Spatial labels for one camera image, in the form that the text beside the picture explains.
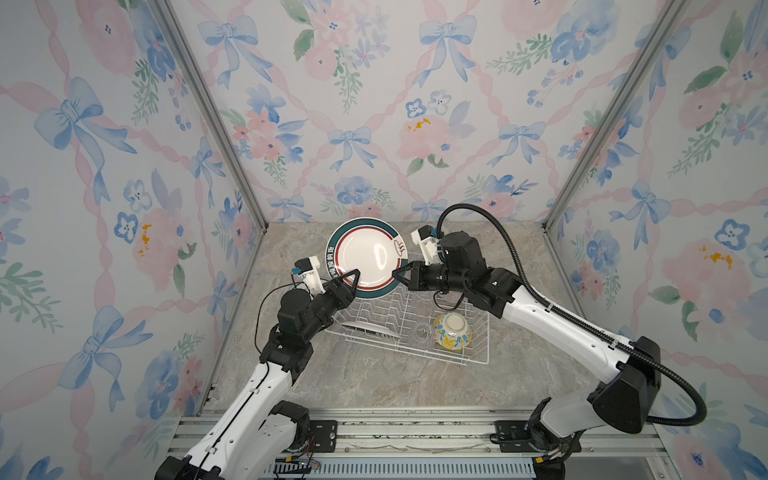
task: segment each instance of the yellow patterned bowl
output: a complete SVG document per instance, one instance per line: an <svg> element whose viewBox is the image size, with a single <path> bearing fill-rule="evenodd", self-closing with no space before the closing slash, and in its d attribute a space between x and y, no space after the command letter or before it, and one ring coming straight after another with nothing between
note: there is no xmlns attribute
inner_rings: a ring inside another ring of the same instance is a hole
<svg viewBox="0 0 768 480"><path fill-rule="evenodd" d="M448 350L461 350L472 341L472 328L458 313L441 313L432 323L435 341Z"/></svg>

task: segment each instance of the plate logo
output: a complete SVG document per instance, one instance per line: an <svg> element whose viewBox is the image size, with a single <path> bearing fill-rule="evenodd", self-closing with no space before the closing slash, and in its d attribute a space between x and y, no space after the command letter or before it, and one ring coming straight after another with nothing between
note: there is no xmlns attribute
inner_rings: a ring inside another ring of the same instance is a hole
<svg viewBox="0 0 768 480"><path fill-rule="evenodd" d="M394 241L395 249L397 250L397 256L402 258L402 255L406 252L406 245L403 242L398 241L396 238Z"/></svg>

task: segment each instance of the black motor joint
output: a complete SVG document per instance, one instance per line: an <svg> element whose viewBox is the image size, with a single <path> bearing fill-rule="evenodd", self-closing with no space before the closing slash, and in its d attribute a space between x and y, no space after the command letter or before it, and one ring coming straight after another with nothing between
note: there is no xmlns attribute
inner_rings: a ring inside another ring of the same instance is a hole
<svg viewBox="0 0 768 480"><path fill-rule="evenodd" d="M359 278L359 270L352 270L325 283L326 292L314 298L300 288L285 292L280 299L277 325L270 331L260 361L283 366L283 371L291 372L295 382L312 356L310 340L333 325L333 315L352 303Z"/></svg>
<svg viewBox="0 0 768 480"><path fill-rule="evenodd" d="M504 268L489 268L477 239L466 232L445 235L440 247L444 263L426 265L417 260L394 270L392 276L411 291L464 293L472 305L501 318L504 307L513 300L511 293L521 285L520 278Z"/></svg>

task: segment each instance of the white plate with green rim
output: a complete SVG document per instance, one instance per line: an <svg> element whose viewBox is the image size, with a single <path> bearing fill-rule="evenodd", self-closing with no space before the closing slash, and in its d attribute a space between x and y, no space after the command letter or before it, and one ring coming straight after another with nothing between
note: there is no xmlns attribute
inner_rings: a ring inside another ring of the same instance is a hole
<svg viewBox="0 0 768 480"><path fill-rule="evenodd" d="M392 225L378 218L356 218L337 228L326 248L326 266L332 278L360 270L357 297L374 299L399 284L392 271L408 263L406 242Z"/></svg>

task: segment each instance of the green leaf pattern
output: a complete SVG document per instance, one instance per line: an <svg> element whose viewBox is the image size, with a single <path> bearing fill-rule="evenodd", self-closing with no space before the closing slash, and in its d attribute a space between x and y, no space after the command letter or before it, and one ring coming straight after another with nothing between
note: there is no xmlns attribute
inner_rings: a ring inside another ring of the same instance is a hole
<svg viewBox="0 0 768 480"><path fill-rule="evenodd" d="M51 313L51 306L60 303L60 300L51 300L50 296L36 299L39 293L46 291L42 286L43 280L33 280L41 277L42 272L30 270L19 273L23 267L19 262L13 263L6 269L5 275L0 277L0 313L6 308L17 323L30 316L32 323L40 322L43 329L56 333L56 329L63 325Z"/></svg>

